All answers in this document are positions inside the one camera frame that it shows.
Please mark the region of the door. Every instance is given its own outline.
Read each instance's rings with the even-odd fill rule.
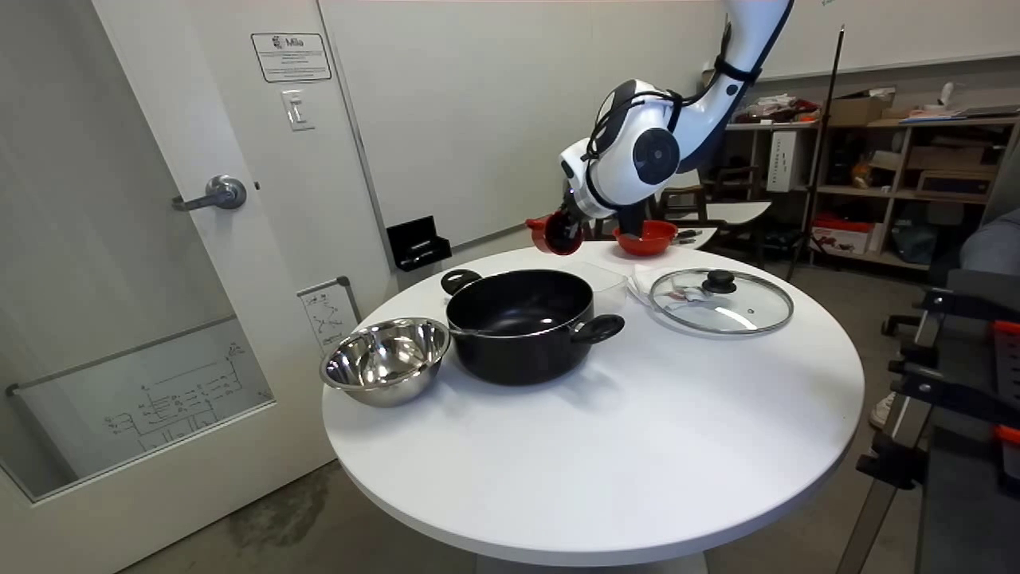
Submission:
[[[183,211],[215,175],[244,206]],[[0,571],[124,568],[331,460],[188,0],[0,3],[0,385]]]

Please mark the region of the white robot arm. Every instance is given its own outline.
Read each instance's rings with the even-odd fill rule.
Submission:
[[[794,0],[723,0],[728,39],[715,82],[692,103],[644,80],[620,82],[599,108],[589,139],[561,153],[567,175],[564,208],[550,213],[535,244],[574,251],[584,219],[612,216],[650,194],[666,180],[701,164],[712,139],[728,126],[740,95],[759,80]]]

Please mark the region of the round white table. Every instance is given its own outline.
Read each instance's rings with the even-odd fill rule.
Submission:
[[[547,568],[701,556],[789,510],[854,433],[859,357],[797,286],[768,275],[794,297],[794,319],[753,339],[682,332],[624,286],[629,275],[765,275],[759,269],[678,245],[663,260],[624,260],[612,244],[587,244],[569,260],[519,248],[461,269],[581,275],[596,290],[596,314],[629,326],[543,385],[482,384],[453,352],[436,385],[403,409],[325,392],[325,431],[353,484],[429,538]],[[436,275],[362,326],[445,319],[445,300]]]

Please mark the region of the sign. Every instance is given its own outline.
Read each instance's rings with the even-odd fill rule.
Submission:
[[[296,294],[296,300],[307,309],[307,319],[314,332],[321,357],[331,357],[331,352],[339,352],[339,345],[359,324],[347,279],[310,286],[310,290]]]
[[[331,76],[325,41],[314,31],[259,31],[252,47],[267,82],[321,82]]]

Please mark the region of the black pot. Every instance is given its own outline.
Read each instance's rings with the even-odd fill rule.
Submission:
[[[594,286],[564,271],[442,275],[456,353],[488,384],[533,385],[574,371],[596,341],[624,329],[620,315],[594,319]]]

